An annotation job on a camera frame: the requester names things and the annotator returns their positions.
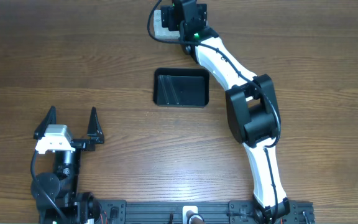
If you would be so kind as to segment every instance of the black cable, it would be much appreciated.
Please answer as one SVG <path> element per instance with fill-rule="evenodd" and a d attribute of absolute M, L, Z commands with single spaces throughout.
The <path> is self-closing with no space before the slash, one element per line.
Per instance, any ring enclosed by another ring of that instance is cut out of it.
<path fill-rule="evenodd" d="M 274 224 L 276 222 L 277 213 L 278 213 L 277 189 L 276 189 L 276 185 L 274 184 L 273 171 L 272 171 L 272 165 L 270 163 L 269 152 L 268 152 L 267 148 L 264 148 L 264 151 L 266 153 L 268 171 L 270 172 L 270 178 L 272 179 L 272 187 L 273 187 L 273 191 L 274 191 L 274 199 L 276 200 L 276 206 L 275 206 L 276 209 L 275 209 L 274 215 L 272 217 L 272 224 Z"/>
<path fill-rule="evenodd" d="M 276 126 L 277 126 L 277 136 L 276 136 L 276 139 L 274 140 L 274 142 L 271 145 L 264 146 L 264 151 L 265 151 L 266 157 L 267 157 L 267 163 L 268 163 L 268 167 L 269 167 L 269 171 L 270 171 L 270 178 L 272 179 L 272 187 L 273 187 L 274 196 L 275 196 L 275 202 L 276 202 L 275 214 L 273 215 L 273 218 L 272 218 L 272 221 L 273 221 L 272 223 L 274 224 L 275 219 L 277 217 L 277 213 L 278 213 L 278 199 L 277 199 L 276 186 L 274 184 L 272 165 L 270 164 L 269 153 L 267 151 L 267 148 L 272 148 L 272 147 L 276 146 L 277 143 L 278 143 L 278 140 L 280 139 L 280 136 L 281 136 L 280 118 L 278 117 L 278 113 L 277 113 L 276 109 L 274 108 L 272 102 L 269 100 L 269 98 L 266 96 L 266 94 L 263 92 L 263 90 L 256 83 L 252 82 L 251 80 L 249 80 L 248 78 L 243 76 L 241 74 L 241 72 L 236 68 L 236 66 L 234 66 L 234 64 L 231 62 L 231 60 L 223 52 L 221 52 L 219 49 L 217 49 L 215 47 L 212 47 L 210 45 L 207 45 L 207 44 L 202 44 L 202 43 L 197 43 L 197 42 L 180 41 L 180 40 L 178 40 L 178 41 L 160 40 L 160 39 L 156 38 L 154 35 L 152 35 L 152 33 L 150 31 L 150 22 L 151 22 L 151 19 L 152 19 L 154 11 L 158 7 L 158 5 L 161 3 L 161 1 L 162 0 L 157 1 L 157 3 L 155 4 L 155 6 L 153 7 L 153 9 L 150 12 L 149 19 L 147 20 L 147 32 L 149 33 L 149 36 L 153 40 L 155 40 L 157 42 L 165 43 L 165 44 L 180 44 L 180 45 L 202 46 L 202 47 L 206 47 L 206 48 L 209 48 L 211 50 L 214 50 L 216 53 L 219 53 L 220 55 L 222 55 L 222 57 L 230 64 L 230 66 L 234 69 L 234 71 L 238 74 L 238 76 L 241 77 L 242 79 L 244 79 L 245 81 L 247 81 L 247 83 L 250 83 L 263 96 L 264 100 L 267 101 L 267 103 L 269 104 L 269 107 L 271 107 L 271 109 L 273 111 L 274 120 L 275 120 L 275 123 L 276 123 Z"/>
<path fill-rule="evenodd" d="M 234 64 L 231 62 L 231 60 L 223 52 L 221 52 L 219 49 L 212 47 L 210 45 L 207 45 L 207 44 L 202 44 L 202 43 L 198 43 L 198 42 L 190 42 L 190 41 L 180 41 L 180 40 L 178 40 L 178 41 L 160 40 L 160 39 L 156 38 L 154 35 L 152 35 L 152 33 L 150 31 L 150 22 L 151 22 L 154 11 L 158 7 L 158 5 L 161 3 L 161 1 L 162 0 L 158 0 L 158 2 L 155 4 L 155 6 L 153 7 L 153 9 L 150 12 L 149 19 L 147 20 L 147 32 L 149 33 L 149 36 L 157 42 L 161 42 L 161 43 L 165 43 L 165 44 L 202 46 L 202 47 L 206 47 L 211 50 L 214 50 L 216 53 L 219 53 L 220 55 L 222 55 L 222 57 L 230 64 L 230 66 L 234 69 L 234 71 L 238 74 L 238 76 L 241 77 L 242 79 L 244 79 L 245 81 L 247 81 L 247 83 L 250 83 L 263 96 L 264 100 L 266 100 L 267 103 L 269 104 L 269 106 L 271 107 L 271 109 L 273 111 L 274 120 L 275 120 L 275 123 L 277 126 L 277 136 L 275 138 L 275 141 L 271 145 L 265 146 L 265 147 L 271 148 L 271 147 L 276 146 L 278 143 L 278 140 L 280 139 L 280 136 L 281 136 L 280 118 L 278 117 L 278 113 L 277 113 L 276 109 L 274 108 L 272 102 L 269 100 L 269 98 L 266 96 L 266 94 L 263 92 L 263 90 L 256 83 L 252 82 L 251 80 L 249 80 L 248 78 L 243 76 L 241 74 L 241 72 L 236 68 L 236 66 L 234 66 Z"/>
<path fill-rule="evenodd" d="M 63 220 L 63 223 L 68 223 L 68 220 L 67 220 L 67 217 L 65 216 L 65 214 L 63 214 L 63 212 L 60 210 L 60 208 L 57 207 L 56 203 L 49 197 L 49 195 L 45 192 L 45 190 L 38 184 L 37 178 L 35 177 L 35 171 L 34 171 L 35 160 L 37 158 L 37 154 L 38 154 L 38 151 L 35 150 L 34 155 L 32 156 L 32 159 L 31 159 L 30 172 L 31 172 L 31 176 L 32 176 L 32 181 L 34 182 L 34 184 L 37 187 L 40 194 L 43 195 L 48 200 L 48 202 L 51 204 L 51 206 L 60 215 L 60 217 Z"/>

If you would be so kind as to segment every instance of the table surface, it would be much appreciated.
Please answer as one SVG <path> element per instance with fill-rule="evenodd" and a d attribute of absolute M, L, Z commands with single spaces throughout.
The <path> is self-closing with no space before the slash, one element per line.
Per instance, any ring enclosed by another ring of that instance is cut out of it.
<path fill-rule="evenodd" d="M 157 68 L 198 67 L 179 46 L 148 37 L 155 2 L 0 0 L 0 222 L 37 221 L 32 135 L 51 105 L 78 138 L 98 109 L 106 143 L 84 153 L 80 192 L 128 201 L 252 198 L 248 158 L 214 78 L 203 109 L 152 101 Z M 357 223 L 358 1 L 200 2 L 227 49 L 274 80 L 288 197 L 313 202 L 320 223 Z M 40 156 L 36 171 L 52 162 L 53 154 Z"/>

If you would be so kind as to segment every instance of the wood grain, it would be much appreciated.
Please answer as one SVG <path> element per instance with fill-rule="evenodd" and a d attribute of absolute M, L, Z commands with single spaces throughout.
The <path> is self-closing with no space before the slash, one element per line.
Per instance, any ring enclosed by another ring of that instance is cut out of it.
<path fill-rule="evenodd" d="M 268 73 L 283 121 L 290 199 L 318 223 L 358 223 L 358 1 L 202 0 L 247 68 Z M 51 105 L 84 136 L 97 107 L 105 145 L 85 153 L 80 191 L 128 201 L 250 200 L 252 174 L 212 78 L 206 108 L 152 102 L 159 67 L 196 68 L 151 40 L 152 0 L 0 0 L 0 222 L 36 222 L 32 133 Z M 37 172 L 52 168 L 40 157 Z"/>

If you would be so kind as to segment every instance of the wooden tabletop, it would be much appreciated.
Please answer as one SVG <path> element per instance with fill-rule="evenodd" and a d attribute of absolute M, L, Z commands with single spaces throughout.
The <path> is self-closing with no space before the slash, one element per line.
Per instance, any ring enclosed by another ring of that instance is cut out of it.
<path fill-rule="evenodd" d="M 148 37 L 154 0 L 0 0 L 0 222 L 37 222 L 34 129 L 51 105 L 86 137 L 98 109 L 106 143 L 83 155 L 79 192 L 128 201 L 251 200 L 244 148 L 212 78 L 203 109 L 152 101 L 159 67 L 198 68 Z M 200 0 L 249 70 L 274 80 L 277 161 L 290 200 L 318 223 L 358 223 L 358 1 Z M 40 156 L 36 172 L 52 169 Z"/>

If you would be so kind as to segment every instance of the wooden table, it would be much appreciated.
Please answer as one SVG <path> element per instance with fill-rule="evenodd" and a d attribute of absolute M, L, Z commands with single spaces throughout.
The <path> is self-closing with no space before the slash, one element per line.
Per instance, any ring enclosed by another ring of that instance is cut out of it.
<path fill-rule="evenodd" d="M 248 69 L 274 80 L 280 177 L 319 223 L 358 222 L 358 1 L 200 0 Z M 34 129 L 51 105 L 86 137 L 98 109 L 106 143 L 84 153 L 80 192 L 128 201 L 250 200 L 244 148 L 224 91 L 206 108 L 154 105 L 154 71 L 197 68 L 146 32 L 154 0 L 0 0 L 0 222 L 36 222 Z M 52 169 L 53 154 L 37 172 Z"/>

